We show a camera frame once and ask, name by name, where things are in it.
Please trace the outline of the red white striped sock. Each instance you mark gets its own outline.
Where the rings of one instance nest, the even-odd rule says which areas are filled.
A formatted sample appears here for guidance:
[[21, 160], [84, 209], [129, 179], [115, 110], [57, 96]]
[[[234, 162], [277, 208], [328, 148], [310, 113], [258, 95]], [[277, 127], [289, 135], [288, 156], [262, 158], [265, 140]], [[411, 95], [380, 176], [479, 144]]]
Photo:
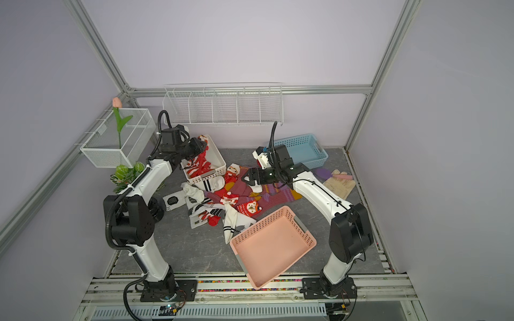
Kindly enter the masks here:
[[201, 152], [198, 156], [196, 156], [193, 160], [189, 160], [187, 162], [187, 166], [185, 168], [186, 175], [189, 178], [199, 177], [200, 175], [206, 174], [212, 170], [211, 163], [207, 160], [206, 153], [209, 151], [209, 140], [206, 136], [200, 135], [198, 139], [202, 142], [206, 143], [206, 148], [203, 152]]

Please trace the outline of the purple pink striped sock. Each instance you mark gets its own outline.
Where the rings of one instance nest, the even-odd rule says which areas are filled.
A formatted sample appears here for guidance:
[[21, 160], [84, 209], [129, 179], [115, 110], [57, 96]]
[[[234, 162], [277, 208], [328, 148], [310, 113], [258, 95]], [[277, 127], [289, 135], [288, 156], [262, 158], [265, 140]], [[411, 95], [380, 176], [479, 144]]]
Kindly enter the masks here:
[[262, 192], [262, 187], [260, 185], [251, 186], [244, 180], [248, 170], [249, 168], [247, 167], [241, 168], [240, 174], [237, 176], [237, 180], [229, 190], [233, 195], [250, 197]]

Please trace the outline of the pink purple yellow sock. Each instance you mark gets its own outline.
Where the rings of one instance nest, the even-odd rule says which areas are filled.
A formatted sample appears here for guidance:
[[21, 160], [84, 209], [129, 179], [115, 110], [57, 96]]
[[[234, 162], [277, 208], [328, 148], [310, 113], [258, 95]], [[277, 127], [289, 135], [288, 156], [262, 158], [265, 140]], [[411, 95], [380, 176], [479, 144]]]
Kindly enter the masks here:
[[284, 203], [290, 203], [302, 198], [302, 195], [294, 190], [286, 189], [280, 190], [278, 193], [271, 195], [270, 193], [263, 193], [258, 200], [259, 206], [263, 209], [268, 209]]

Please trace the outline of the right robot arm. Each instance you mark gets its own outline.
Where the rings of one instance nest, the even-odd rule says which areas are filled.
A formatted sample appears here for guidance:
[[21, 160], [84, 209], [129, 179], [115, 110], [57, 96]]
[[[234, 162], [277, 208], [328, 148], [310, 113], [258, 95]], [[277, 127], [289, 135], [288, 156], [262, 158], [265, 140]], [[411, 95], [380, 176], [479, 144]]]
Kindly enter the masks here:
[[353, 205], [334, 194], [304, 164], [295, 164], [285, 145], [276, 146], [277, 124], [273, 124], [269, 145], [253, 153], [259, 167], [249, 169], [242, 180], [250, 187], [275, 183], [288, 186], [315, 206], [330, 224], [331, 255], [320, 272], [319, 284], [305, 286], [301, 293], [337, 298], [351, 289], [356, 294], [356, 285], [348, 274], [355, 261], [366, 261], [365, 251], [374, 244], [368, 211], [361, 203]]

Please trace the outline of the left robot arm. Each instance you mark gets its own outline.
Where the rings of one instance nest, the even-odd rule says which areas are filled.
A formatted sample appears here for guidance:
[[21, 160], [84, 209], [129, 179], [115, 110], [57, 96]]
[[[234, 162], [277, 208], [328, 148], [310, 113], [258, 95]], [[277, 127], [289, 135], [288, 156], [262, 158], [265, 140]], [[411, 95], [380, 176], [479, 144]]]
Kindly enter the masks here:
[[155, 243], [156, 217], [165, 206], [155, 200], [154, 194], [184, 160], [202, 154], [207, 144], [190, 136], [184, 126], [172, 126], [166, 110], [159, 113], [158, 124], [158, 143], [143, 172], [120, 193], [104, 199], [104, 232], [109, 247], [125, 250], [135, 259], [142, 271], [144, 293], [165, 301], [175, 300], [179, 287], [172, 267]]

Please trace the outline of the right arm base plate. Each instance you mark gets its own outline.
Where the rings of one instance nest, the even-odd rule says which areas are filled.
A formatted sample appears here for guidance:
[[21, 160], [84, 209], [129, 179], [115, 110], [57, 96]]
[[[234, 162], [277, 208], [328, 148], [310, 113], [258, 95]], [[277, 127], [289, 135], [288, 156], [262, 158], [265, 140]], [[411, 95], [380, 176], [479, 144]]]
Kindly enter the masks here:
[[306, 300], [357, 298], [357, 286], [351, 277], [337, 284], [332, 284], [325, 277], [303, 278], [299, 292]]

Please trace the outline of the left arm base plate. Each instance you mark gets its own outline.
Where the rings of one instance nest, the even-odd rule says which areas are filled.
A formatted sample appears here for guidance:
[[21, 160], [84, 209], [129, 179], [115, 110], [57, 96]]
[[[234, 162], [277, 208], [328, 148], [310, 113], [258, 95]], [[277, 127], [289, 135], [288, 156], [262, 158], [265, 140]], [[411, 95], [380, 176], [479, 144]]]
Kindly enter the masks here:
[[197, 294], [197, 280], [144, 281], [141, 302], [192, 302]]

